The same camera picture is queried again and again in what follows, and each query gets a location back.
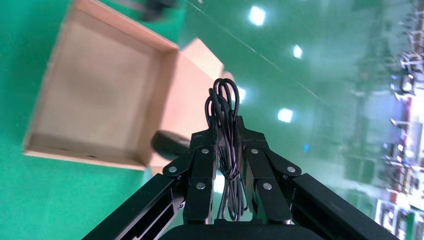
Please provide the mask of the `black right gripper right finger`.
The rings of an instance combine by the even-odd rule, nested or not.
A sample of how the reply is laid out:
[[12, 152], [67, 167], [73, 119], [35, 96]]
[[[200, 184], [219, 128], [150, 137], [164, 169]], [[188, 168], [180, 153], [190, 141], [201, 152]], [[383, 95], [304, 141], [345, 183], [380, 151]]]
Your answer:
[[252, 218], [264, 224], [290, 224], [291, 181], [301, 175], [301, 168], [272, 151], [265, 135], [246, 128], [242, 116], [236, 117], [235, 125], [240, 171]]

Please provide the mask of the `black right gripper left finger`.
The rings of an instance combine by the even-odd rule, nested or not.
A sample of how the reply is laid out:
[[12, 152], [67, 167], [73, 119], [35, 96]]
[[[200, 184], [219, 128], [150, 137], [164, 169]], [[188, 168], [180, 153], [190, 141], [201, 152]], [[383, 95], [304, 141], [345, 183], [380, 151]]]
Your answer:
[[206, 130], [192, 134], [189, 151], [163, 169], [165, 176], [182, 185], [185, 225], [211, 223], [218, 141], [218, 123], [215, 117], [210, 117]]

